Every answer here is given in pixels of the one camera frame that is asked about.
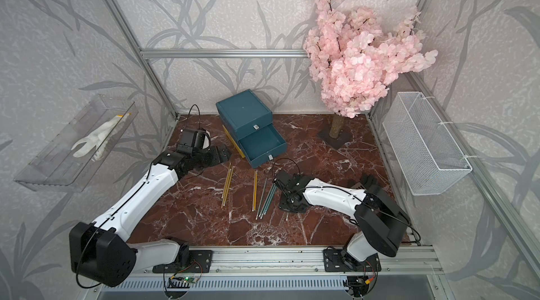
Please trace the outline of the green pencil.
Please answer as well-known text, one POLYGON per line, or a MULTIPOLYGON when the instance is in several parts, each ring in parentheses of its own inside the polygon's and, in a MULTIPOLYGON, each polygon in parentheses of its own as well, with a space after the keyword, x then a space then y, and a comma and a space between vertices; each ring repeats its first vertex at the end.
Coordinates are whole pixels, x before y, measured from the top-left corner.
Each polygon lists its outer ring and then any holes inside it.
POLYGON ((267 195, 267 198, 263 204, 263 207, 262 207, 262 211, 261 211, 261 214, 260 214, 260 219, 263 219, 264 215, 267 214, 268 212, 268 209, 270 207, 270 204, 272 203, 272 200, 274 198, 274 195, 276 193, 276 190, 278 189, 278 187, 276 186, 276 184, 273 184, 273 186, 271 186, 271 189, 267 195))
POLYGON ((262 205, 263 205, 263 201, 264 201, 265 190, 266 190, 266 187, 267 187, 267 181, 268 181, 268 178, 266 178, 265 181, 264 181, 264 186, 263 186, 262 193, 261 193, 261 196, 260 196, 260 203, 259 203, 259 206, 257 208, 257 215, 255 217, 256 220, 259 219, 259 217, 261 215, 261 212, 262 212, 262 205))

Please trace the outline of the brown pencil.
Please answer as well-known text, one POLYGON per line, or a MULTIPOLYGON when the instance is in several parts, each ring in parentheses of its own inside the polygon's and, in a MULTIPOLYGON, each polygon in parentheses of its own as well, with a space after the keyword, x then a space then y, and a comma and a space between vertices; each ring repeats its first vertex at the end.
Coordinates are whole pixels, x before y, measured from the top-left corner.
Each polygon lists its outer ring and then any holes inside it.
POLYGON ((225 182, 225 184, 224 184, 223 193, 222 193, 222 208, 224 208, 224 206, 225 206, 225 204, 226 204, 226 198, 227 198, 228 193, 229 193, 229 188, 230 188, 230 184, 231 184, 232 174, 233 174, 233 166, 230 164, 230 165, 229 165, 229 170, 228 170, 228 172, 227 172, 226 182, 225 182))

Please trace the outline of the teal pull-out drawer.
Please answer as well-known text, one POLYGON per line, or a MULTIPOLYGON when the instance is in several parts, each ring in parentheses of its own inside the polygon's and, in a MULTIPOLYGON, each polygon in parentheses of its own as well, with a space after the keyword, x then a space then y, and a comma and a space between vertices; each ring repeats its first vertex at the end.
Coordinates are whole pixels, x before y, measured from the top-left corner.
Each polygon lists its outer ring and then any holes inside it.
POLYGON ((253 169, 274 160, 287 150, 287 142, 273 124, 239 140, 239 147, 253 169))

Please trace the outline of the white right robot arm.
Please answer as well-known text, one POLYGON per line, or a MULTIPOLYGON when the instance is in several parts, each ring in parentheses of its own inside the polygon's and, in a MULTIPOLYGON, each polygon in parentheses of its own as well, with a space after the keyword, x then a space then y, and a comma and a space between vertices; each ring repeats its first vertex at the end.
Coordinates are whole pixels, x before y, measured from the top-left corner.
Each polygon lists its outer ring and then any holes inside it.
POLYGON ((280 209, 305 213, 309 207, 325 207, 350 218, 359 232, 342 250, 348 263, 363 263, 375 254, 395 257, 410 225, 406 212, 371 175, 364 175, 365 189, 340 187, 306 175, 277 173, 274 185, 281 191, 280 209))

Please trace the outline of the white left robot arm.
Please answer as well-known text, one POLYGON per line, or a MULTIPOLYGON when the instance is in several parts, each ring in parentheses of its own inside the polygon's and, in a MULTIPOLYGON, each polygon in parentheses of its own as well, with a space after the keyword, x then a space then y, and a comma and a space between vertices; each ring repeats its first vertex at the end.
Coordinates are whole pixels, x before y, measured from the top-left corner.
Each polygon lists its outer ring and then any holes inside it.
POLYGON ((188 245, 178 239, 161 239, 131 245, 128 240, 153 205, 192 170, 204 170, 229 161, 224 145, 193 149, 187 153, 164 151, 141 180, 109 210, 91 223, 79 222, 69 233, 72 272, 115 287, 138 270, 171 263, 186 263, 188 245))

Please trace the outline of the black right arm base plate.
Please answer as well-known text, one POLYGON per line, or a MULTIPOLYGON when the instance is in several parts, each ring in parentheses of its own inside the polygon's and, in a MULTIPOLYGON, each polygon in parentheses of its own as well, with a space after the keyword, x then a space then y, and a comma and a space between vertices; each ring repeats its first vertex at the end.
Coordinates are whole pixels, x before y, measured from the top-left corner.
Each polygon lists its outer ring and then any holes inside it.
POLYGON ((381 271, 378 254, 372 254, 365 261, 358 261, 345 249, 336 249, 332 246, 323 250, 323 262, 326 272, 378 273, 381 271))

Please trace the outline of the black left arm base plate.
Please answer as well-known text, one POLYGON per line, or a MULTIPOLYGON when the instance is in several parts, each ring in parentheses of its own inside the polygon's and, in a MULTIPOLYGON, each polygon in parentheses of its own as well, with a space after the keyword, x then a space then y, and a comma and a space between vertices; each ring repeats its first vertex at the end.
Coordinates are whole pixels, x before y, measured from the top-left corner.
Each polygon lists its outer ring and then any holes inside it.
POLYGON ((209 273, 212 263, 212 250, 189 250, 184 249, 179 253, 176 259, 169 264, 160 264, 154 266, 153 273, 209 273))

